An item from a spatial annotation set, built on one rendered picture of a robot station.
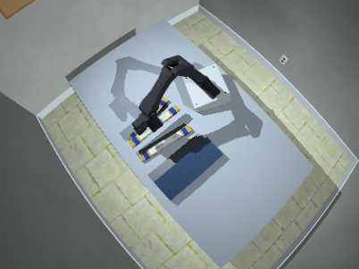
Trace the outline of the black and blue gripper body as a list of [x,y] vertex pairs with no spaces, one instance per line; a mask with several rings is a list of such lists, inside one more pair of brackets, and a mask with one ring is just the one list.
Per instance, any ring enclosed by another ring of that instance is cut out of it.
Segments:
[[152,132],[156,132],[159,128],[161,128],[163,126],[163,123],[158,119],[155,121],[156,126],[151,130]]

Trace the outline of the tan rectangular box with blue bands and white label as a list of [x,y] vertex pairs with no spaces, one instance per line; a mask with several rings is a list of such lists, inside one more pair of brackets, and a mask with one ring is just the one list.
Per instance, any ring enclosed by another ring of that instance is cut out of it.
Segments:
[[139,155],[139,158],[142,162],[144,162],[146,159],[150,158],[151,156],[157,154],[158,152],[162,151],[169,145],[173,144],[177,140],[185,137],[191,132],[191,128],[188,126],[184,127],[183,129],[177,131],[176,133],[169,136],[167,139],[161,141],[160,143],[156,144],[155,146],[149,148],[147,151],[143,152]]

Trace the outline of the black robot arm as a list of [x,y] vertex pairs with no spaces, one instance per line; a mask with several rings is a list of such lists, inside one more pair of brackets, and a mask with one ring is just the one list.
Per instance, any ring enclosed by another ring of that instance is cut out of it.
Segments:
[[[177,76],[189,77],[192,79],[211,99],[214,99],[221,93],[206,75],[194,69],[195,66],[180,55],[164,59],[161,62],[161,65],[163,65],[163,68],[159,78],[138,107],[142,113],[132,123],[134,131],[139,136],[145,132],[147,127],[152,130],[156,126],[155,121],[158,116],[157,111],[160,108],[159,104],[161,103],[165,91]],[[210,94],[208,92],[210,92]]]

